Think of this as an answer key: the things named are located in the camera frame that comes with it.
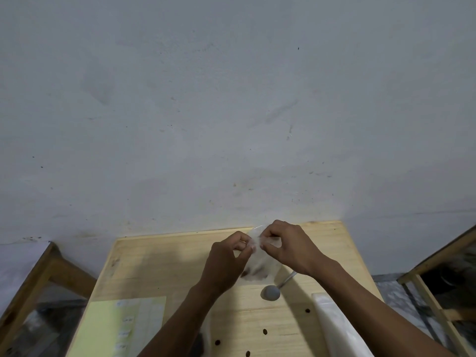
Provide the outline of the person's left hand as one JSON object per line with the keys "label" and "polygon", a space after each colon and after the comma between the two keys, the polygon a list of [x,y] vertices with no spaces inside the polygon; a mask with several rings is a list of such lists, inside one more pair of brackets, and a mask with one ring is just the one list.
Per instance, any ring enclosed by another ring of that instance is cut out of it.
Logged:
{"label": "person's left hand", "polygon": [[237,231],[211,247],[198,285],[216,298],[232,288],[244,272],[247,263],[236,262],[236,246],[252,246],[250,237]]}

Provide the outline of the person's right hand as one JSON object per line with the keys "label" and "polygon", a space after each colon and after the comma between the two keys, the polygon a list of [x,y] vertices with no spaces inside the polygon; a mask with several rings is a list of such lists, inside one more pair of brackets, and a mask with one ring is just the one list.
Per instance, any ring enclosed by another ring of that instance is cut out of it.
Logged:
{"label": "person's right hand", "polygon": [[299,274],[318,278],[331,263],[298,225],[275,220],[263,231],[262,242],[269,237],[281,239],[281,259],[277,261]]}

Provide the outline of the clear plastic bag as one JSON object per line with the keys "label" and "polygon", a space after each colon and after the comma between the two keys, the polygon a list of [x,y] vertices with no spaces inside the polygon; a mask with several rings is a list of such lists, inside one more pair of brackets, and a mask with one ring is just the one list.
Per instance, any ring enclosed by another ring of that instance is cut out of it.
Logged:
{"label": "clear plastic bag", "polygon": [[237,280],[238,286],[274,284],[282,263],[268,255],[261,248],[261,244],[281,247],[282,242],[279,237],[265,238],[262,242],[262,233],[267,226],[268,224],[261,225],[247,232],[253,246],[253,254],[250,256],[241,277]]}

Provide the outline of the person's right forearm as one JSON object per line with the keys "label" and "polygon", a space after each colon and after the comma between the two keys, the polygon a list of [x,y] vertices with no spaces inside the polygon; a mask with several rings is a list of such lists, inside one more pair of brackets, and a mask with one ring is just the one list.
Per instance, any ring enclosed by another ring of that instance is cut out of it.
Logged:
{"label": "person's right forearm", "polygon": [[374,357],[456,357],[364,288],[335,260],[313,258],[306,273],[329,294]]}

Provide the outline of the person's left forearm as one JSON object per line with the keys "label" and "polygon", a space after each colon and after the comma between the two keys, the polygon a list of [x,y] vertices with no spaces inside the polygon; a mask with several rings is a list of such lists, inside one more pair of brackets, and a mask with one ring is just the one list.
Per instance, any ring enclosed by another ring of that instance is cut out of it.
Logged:
{"label": "person's left forearm", "polygon": [[137,357],[187,357],[211,307],[225,291],[198,282]]}

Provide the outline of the metal spoon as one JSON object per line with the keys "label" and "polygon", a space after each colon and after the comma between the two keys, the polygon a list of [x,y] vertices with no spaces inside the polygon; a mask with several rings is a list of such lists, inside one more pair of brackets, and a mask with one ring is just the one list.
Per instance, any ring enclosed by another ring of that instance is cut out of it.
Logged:
{"label": "metal spoon", "polygon": [[282,288],[296,276],[297,272],[293,271],[290,273],[286,279],[284,279],[280,284],[278,285],[268,285],[265,288],[262,289],[260,293],[260,297],[263,300],[266,301],[276,301],[280,298],[281,296],[281,290]]}

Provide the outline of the stack of white plastic bags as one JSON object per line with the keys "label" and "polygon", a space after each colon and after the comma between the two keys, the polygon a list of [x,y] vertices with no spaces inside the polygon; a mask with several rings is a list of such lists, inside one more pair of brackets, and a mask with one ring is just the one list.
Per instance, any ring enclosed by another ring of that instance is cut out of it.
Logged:
{"label": "stack of white plastic bags", "polygon": [[337,304],[325,293],[311,295],[330,357],[374,357]]}

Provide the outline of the stack of clear labelled packets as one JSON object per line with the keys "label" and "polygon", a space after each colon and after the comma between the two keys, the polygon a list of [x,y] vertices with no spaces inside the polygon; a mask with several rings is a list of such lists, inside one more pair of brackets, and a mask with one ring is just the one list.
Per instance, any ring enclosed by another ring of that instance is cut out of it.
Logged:
{"label": "stack of clear labelled packets", "polygon": [[138,357],[163,324],[165,296],[114,302],[117,332],[112,357]]}

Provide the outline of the yellow paper sheet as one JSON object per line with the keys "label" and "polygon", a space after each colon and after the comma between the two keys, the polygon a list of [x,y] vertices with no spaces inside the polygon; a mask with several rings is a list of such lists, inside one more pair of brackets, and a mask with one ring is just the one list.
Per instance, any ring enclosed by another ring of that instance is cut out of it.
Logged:
{"label": "yellow paper sheet", "polygon": [[113,311],[115,301],[88,304],[66,357],[112,357],[117,332]]}

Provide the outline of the brown wooden side table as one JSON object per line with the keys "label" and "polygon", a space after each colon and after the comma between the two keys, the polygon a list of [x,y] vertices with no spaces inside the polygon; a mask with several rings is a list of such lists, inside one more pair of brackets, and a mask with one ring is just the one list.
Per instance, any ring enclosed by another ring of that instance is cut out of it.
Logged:
{"label": "brown wooden side table", "polygon": [[54,242],[0,245],[0,357],[49,282],[89,299],[97,279],[64,258]]}

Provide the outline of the light wooden frame table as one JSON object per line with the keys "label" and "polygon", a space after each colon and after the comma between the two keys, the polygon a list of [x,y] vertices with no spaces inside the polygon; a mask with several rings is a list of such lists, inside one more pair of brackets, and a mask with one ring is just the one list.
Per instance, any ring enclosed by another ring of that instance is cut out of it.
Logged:
{"label": "light wooden frame table", "polygon": [[476,325],[476,224],[397,279],[411,283],[461,357],[476,357],[476,347],[457,324]]}

